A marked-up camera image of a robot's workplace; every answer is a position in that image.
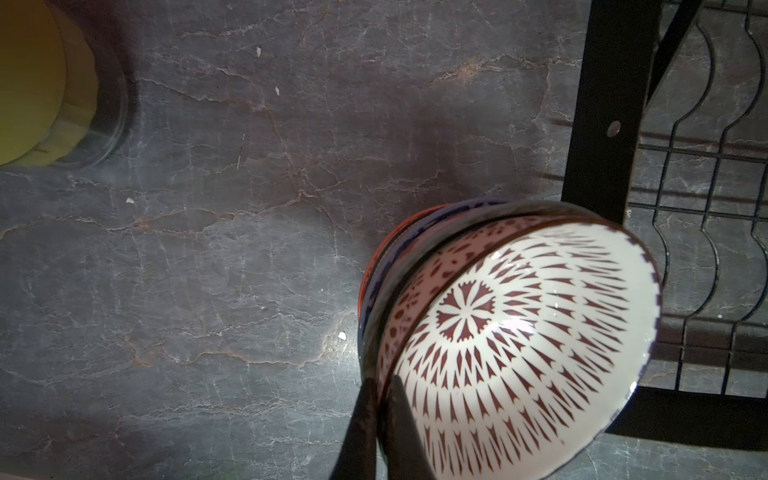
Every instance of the ceramic bowl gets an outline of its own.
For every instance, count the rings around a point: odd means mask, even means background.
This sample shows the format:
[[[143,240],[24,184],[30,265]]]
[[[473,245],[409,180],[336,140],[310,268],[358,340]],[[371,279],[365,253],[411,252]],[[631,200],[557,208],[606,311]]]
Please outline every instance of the ceramic bowl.
[[[402,380],[437,478],[549,475],[648,359],[660,289],[644,247],[583,210],[529,213],[445,240],[380,311],[379,391]]]
[[[569,214],[595,217],[589,210],[562,202],[505,202],[496,205],[485,205],[484,207],[471,209],[462,215],[456,214],[451,218],[450,222],[441,223],[441,226],[450,224],[450,228],[435,228],[431,230],[429,242],[409,243],[407,247],[403,247],[400,251],[408,250],[408,254],[398,256],[396,261],[393,260],[388,265],[389,272],[381,279],[378,285],[377,301],[371,302],[367,307],[364,305],[365,311],[361,313],[361,316],[367,315],[365,329],[362,328],[361,323],[358,325],[358,331],[362,337],[358,341],[362,379],[376,380],[379,346],[381,345],[384,326],[392,309],[392,304],[409,278],[415,274],[417,269],[435,251],[456,237],[478,228],[483,223],[530,215],[551,216]]]
[[[379,245],[363,276],[358,297],[358,347],[362,355],[363,335],[369,321],[372,306],[379,290],[387,279],[392,265],[401,257],[409,255],[412,242],[424,243],[431,238],[435,228],[446,220],[461,216],[471,210],[490,205],[506,204],[501,198],[471,199],[419,212],[401,223]]]

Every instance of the yellow lid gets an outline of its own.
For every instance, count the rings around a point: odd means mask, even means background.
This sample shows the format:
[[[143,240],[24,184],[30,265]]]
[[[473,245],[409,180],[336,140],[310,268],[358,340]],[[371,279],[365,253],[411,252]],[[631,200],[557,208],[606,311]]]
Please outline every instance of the yellow lid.
[[[0,0],[0,164],[53,125],[66,83],[64,46],[42,0]]]
[[[14,165],[44,167],[69,154],[88,133],[96,114],[98,77],[91,47],[80,28],[67,15],[54,6],[51,6],[51,13],[64,42],[67,62],[64,98],[48,135],[14,161]]]

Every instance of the metal frame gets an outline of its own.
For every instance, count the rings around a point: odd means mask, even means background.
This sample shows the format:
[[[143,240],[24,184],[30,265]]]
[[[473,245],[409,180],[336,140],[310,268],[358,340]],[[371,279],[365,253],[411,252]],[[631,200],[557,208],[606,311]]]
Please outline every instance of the metal frame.
[[[768,180],[768,157],[742,156],[724,152],[729,132],[749,115],[763,93],[766,59],[763,46],[750,30],[750,22],[754,16],[768,16],[768,12],[757,11],[753,7],[752,0],[748,0],[745,8],[731,7],[725,0],[716,4],[709,2],[704,4],[702,0],[682,0],[671,3],[678,5],[677,13],[664,39],[657,43],[662,8],[660,0],[651,2],[593,0],[562,200],[589,208],[618,223],[623,223],[627,206],[652,210],[653,226],[664,246],[662,285],[666,285],[669,275],[670,251],[667,239],[657,224],[659,212],[696,214],[700,216],[699,232],[707,239],[714,255],[715,274],[707,298],[683,319],[681,343],[666,344],[667,347],[679,350],[676,358],[677,374],[674,390],[638,387],[626,409],[616,418],[608,431],[644,439],[693,445],[768,450],[768,399],[725,395],[733,358],[743,354],[742,350],[736,348],[737,330],[752,318],[766,299],[768,278],[754,307],[741,319],[727,322],[731,325],[731,329],[728,346],[721,349],[721,352],[727,356],[727,361],[720,394],[680,391],[684,360],[687,354],[692,355],[697,350],[697,347],[688,345],[690,321],[698,319],[712,300],[719,283],[720,261],[717,245],[707,231],[709,219],[725,217],[751,222],[750,235],[763,252],[768,276],[766,245],[756,235],[757,224],[768,221],[768,217],[760,215],[760,206],[763,203],[766,180]],[[760,62],[756,94],[748,108],[723,129],[716,153],[675,147],[678,127],[691,117],[707,98],[717,67],[710,36],[697,23],[697,16],[702,8],[743,14],[744,31],[752,40]],[[663,81],[681,42],[693,26],[696,26],[703,36],[710,53],[710,72],[705,91],[697,104],[675,121],[666,147],[650,144],[637,145],[642,114]],[[615,128],[613,130],[609,128],[614,120],[621,123],[618,133]],[[666,153],[654,204],[627,203],[637,147],[642,150]],[[707,202],[703,210],[663,205],[664,182],[673,155],[683,159],[686,157],[715,159]],[[720,164],[723,161],[745,161],[765,165],[752,215],[712,210]]]

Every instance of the bowl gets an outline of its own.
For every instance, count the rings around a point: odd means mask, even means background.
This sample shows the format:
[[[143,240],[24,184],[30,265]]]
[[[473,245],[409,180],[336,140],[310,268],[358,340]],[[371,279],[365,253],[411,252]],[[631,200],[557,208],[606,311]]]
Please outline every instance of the bowl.
[[[437,478],[549,475],[620,412],[656,335],[658,277],[631,233],[505,209],[433,239],[375,309],[379,398],[398,376]]]
[[[417,244],[428,243],[448,220],[455,220],[472,210],[490,205],[505,204],[508,200],[496,198],[475,198],[455,204],[442,205],[423,210],[397,226],[379,245],[363,275],[358,295],[358,346],[363,344],[372,305],[378,298],[379,290],[388,278],[392,265],[401,257],[410,255]]]

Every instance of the red geometric pattern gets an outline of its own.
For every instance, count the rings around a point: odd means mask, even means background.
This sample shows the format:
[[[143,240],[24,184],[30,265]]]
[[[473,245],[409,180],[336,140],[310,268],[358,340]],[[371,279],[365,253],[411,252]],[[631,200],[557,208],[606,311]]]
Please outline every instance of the red geometric pattern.
[[[494,476],[563,445],[632,341],[624,277],[653,271],[624,272],[604,244],[563,226],[514,240],[463,273],[395,367],[438,477]]]
[[[452,342],[475,338],[491,321],[494,302],[493,290],[477,280],[451,288],[435,313],[440,334]]]
[[[379,395],[390,377],[394,359],[402,350],[404,341],[409,338],[414,320],[421,316],[452,276],[475,261],[475,256],[485,252],[496,242],[520,230],[558,218],[560,217],[529,216],[491,222],[465,234],[444,250],[433,254],[430,261],[425,263],[406,284],[387,319],[385,334],[379,347]]]

